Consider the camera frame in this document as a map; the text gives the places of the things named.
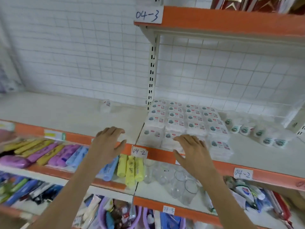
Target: yellow package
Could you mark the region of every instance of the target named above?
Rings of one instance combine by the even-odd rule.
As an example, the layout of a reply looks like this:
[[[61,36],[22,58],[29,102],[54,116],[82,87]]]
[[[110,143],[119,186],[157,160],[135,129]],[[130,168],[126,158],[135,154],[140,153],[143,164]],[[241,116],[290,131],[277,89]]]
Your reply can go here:
[[[30,148],[29,150],[23,152],[21,154],[21,157],[27,158],[31,154],[37,152],[38,150],[43,149],[44,147],[48,146],[49,144],[51,144],[53,142],[54,142],[54,140],[45,140],[45,141],[39,143],[38,145],[34,146],[33,148]]]
[[[128,187],[135,185],[135,160],[133,156],[128,156],[125,184]]]
[[[116,175],[120,178],[125,177],[126,175],[126,164],[127,164],[127,155],[120,154],[119,158],[119,165],[117,166],[117,173]]]
[[[21,154],[21,153],[23,153],[24,151],[26,151],[26,150],[28,150],[28,149],[30,149],[30,148],[32,148],[32,147],[38,145],[39,143],[41,143],[41,142],[43,142],[43,141],[44,141],[44,139],[37,139],[37,140],[35,140],[35,141],[33,141],[33,142],[31,142],[31,143],[25,145],[25,146],[22,146],[22,147],[19,148],[19,149],[16,149],[16,150],[14,151],[14,153],[15,153],[15,154]]]
[[[22,146],[28,145],[29,143],[31,143],[33,141],[34,141],[34,139],[30,139],[30,140],[21,140],[18,142],[9,143],[9,144],[4,145],[3,151],[16,150],[16,149],[21,148]]]
[[[135,158],[135,180],[137,182],[144,180],[143,158]]]
[[[56,154],[58,154],[65,146],[64,145],[59,145],[56,146],[54,149],[52,149],[50,152],[46,153],[43,155],[41,158],[39,158],[36,163],[38,165],[45,165],[48,163],[48,161],[54,157]]]

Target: purple basket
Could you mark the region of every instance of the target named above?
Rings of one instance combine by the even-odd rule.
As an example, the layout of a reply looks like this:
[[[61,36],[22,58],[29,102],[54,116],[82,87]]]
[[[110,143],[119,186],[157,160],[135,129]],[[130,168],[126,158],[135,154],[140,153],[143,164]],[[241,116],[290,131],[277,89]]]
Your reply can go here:
[[[101,229],[108,229],[106,226],[106,210],[104,209],[104,205],[107,203],[108,200],[109,200],[109,198],[104,197],[98,208],[98,223],[99,223]],[[139,222],[139,219],[141,217],[142,207],[136,206],[136,210],[137,210],[137,217],[135,218],[133,223],[130,225],[130,227],[128,227],[127,229],[133,229]]]
[[[147,211],[148,211],[148,209],[146,207],[144,207],[142,215],[143,215],[143,223],[144,223],[145,229],[149,229],[148,222],[147,222]],[[180,222],[180,228],[179,229],[185,229],[185,224],[186,224],[185,218],[181,217],[181,222]]]

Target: hand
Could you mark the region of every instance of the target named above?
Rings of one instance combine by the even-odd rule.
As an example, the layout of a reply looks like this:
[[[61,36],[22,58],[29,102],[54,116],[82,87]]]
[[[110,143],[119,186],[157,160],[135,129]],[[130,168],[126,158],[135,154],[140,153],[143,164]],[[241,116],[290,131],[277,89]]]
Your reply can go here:
[[[95,136],[89,147],[88,157],[91,162],[98,166],[98,170],[102,169],[106,164],[111,163],[123,151],[127,140],[123,140],[115,148],[121,133],[125,133],[124,129],[111,127],[105,128]]]
[[[205,182],[211,173],[217,172],[203,141],[190,135],[177,136],[174,140],[180,143],[185,152],[183,158],[177,150],[173,150],[176,160],[194,178]]]

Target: left hand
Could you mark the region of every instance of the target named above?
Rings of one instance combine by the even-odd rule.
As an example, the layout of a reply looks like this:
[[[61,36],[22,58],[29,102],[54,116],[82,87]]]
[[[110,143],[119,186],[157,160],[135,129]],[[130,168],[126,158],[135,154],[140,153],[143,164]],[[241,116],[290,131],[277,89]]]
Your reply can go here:
[[[117,139],[125,133],[122,128],[105,128],[95,136],[93,142],[89,147],[87,157],[96,164],[98,169],[102,169],[106,164],[112,162],[112,160],[118,156],[124,149],[127,140],[123,140],[119,146],[116,146]]]

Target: shelf label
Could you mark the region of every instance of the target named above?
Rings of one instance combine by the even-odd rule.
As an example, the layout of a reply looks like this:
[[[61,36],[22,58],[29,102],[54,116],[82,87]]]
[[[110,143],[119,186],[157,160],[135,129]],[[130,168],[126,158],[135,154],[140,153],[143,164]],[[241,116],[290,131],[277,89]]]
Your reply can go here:
[[[253,180],[253,170],[235,168],[233,177],[236,179]]]
[[[185,158],[185,156],[182,156],[183,158]],[[176,165],[180,165],[179,162],[176,160],[175,162]]]
[[[137,158],[147,158],[148,151],[146,149],[143,149],[141,147],[132,146],[132,156]]]
[[[137,6],[135,22],[161,24],[164,6]]]
[[[64,132],[57,132],[52,130],[44,130],[44,137],[53,140],[66,140],[66,134]]]
[[[7,130],[7,131],[14,131],[15,124],[12,122],[0,121],[0,129]]]
[[[163,212],[167,213],[167,214],[170,214],[170,215],[175,215],[175,208],[163,205]]]

